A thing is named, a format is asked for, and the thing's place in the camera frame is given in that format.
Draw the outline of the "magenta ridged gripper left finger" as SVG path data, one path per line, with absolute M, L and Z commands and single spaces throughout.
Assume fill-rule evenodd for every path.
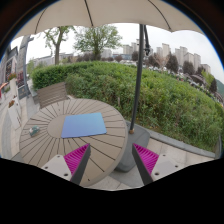
M 90 144 L 86 144 L 73 150 L 65 156 L 54 156 L 42 166 L 42 169 L 79 185 L 90 154 Z

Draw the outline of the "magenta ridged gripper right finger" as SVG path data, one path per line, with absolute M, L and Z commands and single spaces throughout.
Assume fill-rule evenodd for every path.
M 135 162 L 144 185 L 168 176 L 181 169 L 181 166 L 165 154 L 138 146 L 134 149 Z

